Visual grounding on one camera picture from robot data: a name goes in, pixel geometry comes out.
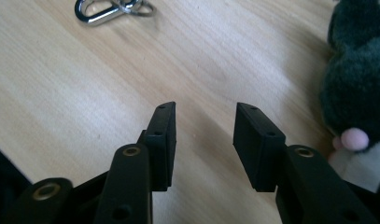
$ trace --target white fur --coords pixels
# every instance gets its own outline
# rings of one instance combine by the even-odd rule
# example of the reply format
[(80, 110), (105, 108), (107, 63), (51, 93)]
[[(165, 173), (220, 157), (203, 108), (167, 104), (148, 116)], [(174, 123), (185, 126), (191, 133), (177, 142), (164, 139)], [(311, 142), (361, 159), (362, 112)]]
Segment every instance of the white fur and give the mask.
[(380, 184), (380, 143), (366, 153), (338, 150), (330, 157), (329, 163), (345, 181), (377, 192)]

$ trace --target metal ring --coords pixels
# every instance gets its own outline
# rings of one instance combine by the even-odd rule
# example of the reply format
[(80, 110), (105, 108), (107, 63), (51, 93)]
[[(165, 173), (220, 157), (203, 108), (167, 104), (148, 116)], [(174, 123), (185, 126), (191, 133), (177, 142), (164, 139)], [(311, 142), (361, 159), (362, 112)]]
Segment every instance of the metal ring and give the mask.
[[(131, 14), (134, 16), (140, 16), (140, 17), (151, 17), (155, 14), (156, 8), (152, 4), (150, 4), (148, 1), (146, 1), (146, 0), (138, 1), (138, 3), (139, 3), (138, 8), (136, 8), (136, 7), (125, 7), (123, 5), (120, 5), (120, 9), (124, 13)], [(140, 9), (142, 7), (148, 8), (149, 12), (140, 12)]]
[(122, 154), (124, 156), (132, 157), (132, 156), (139, 154), (140, 151), (141, 151), (141, 149), (139, 147), (128, 147), (128, 148), (123, 149)]
[(105, 21), (110, 21), (124, 14), (124, 12), (120, 10), (120, 6), (117, 5), (117, 3), (113, 1), (109, 1), (112, 5), (111, 7), (106, 8), (105, 10), (102, 10), (94, 15), (86, 16), (85, 11), (87, 10), (88, 6), (90, 6), (94, 2), (101, 2), (101, 0), (77, 0), (76, 1), (76, 5), (74, 6), (74, 11), (76, 12), (76, 16), (80, 21), (85, 22), (88, 25), (96, 26)]
[(61, 190), (61, 186), (56, 183), (47, 183), (46, 185), (38, 188), (33, 193), (33, 199), (36, 201), (44, 201), (48, 198), (55, 196)]
[(315, 156), (315, 154), (313, 153), (313, 151), (309, 150), (308, 148), (304, 148), (304, 147), (297, 147), (295, 148), (295, 152), (302, 156), (302, 157), (305, 157), (305, 158), (312, 158)]

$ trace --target screw hole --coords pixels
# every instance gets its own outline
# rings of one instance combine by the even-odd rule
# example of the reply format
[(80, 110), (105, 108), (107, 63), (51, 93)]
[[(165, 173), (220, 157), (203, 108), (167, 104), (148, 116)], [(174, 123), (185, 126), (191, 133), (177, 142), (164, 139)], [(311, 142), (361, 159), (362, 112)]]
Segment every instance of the screw hole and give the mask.
[(112, 217), (117, 221), (125, 220), (131, 215), (131, 210), (130, 206), (123, 204), (114, 210)]
[(61, 190), (61, 186), (56, 183), (48, 183), (39, 189), (37, 189), (33, 193), (33, 199), (36, 201), (44, 201), (53, 196), (55, 196), (59, 190)]
[(125, 148), (122, 152), (124, 156), (135, 156), (140, 153), (140, 148), (138, 147), (128, 147)]
[(359, 216), (356, 212), (352, 210), (344, 210), (341, 215), (348, 221), (357, 222), (359, 221)]
[(296, 152), (298, 155), (300, 155), (300, 156), (302, 156), (302, 157), (306, 157), (306, 158), (311, 158), (311, 157), (314, 157), (314, 156), (315, 156), (315, 154), (314, 154), (311, 150), (309, 150), (309, 149), (307, 149), (307, 148), (303, 148), (303, 147), (298, 147), (298, 148), (296, 148), (296, 149), (295, 149), (295, 152)]

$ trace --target wooden table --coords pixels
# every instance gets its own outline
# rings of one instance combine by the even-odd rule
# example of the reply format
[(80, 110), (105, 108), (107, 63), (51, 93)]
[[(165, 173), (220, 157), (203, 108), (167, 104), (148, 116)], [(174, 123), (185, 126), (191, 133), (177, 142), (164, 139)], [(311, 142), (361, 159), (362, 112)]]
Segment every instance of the wooden table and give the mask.
[(173, 186), (154, 193), (155, 223), (281, 222), (233, 148), (236, 103), (261, 108), (288, 145), (327, 155), (317, 93), (336, 3), (150, 2), (152, 18), (89, 27), (74, 0), (0, 1), (0, 149), (33, 182), (77, 186), (175, 101)]

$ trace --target black plastic part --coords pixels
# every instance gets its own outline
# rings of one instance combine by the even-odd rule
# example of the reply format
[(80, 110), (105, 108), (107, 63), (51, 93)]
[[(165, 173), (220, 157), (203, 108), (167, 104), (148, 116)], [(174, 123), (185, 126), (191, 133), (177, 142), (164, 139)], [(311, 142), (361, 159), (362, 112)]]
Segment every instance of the black plastic part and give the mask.
[(93, 223), (152, 223), (148, 149), (121, 147), (114, 155)]
[(6, 213), (2, 223), (67, 223), (68, 198), (72, 184), (64, 178), (50, 178), (25, 190)]
[(286, 136), (260, 109), (237, 104), (233, 145), (256, 191), (274, 192), (285, 141)]
[(302, 223), (303, 208), (286, 176), (279, 180), (275, 200), (284, 224)]
[(380, 222), (380, 188), (377, 193), (372, 193), (351, 183), (346, 184)]
[(301, 223), (378, 223), (316, 150), (291, 146), (286, 152), (283, 169), (303, 208)]
[(159, 105), (144, 132), (150, 153), (152, 191), (167, 191), (172, 186), (176, 153), (176, 103)]

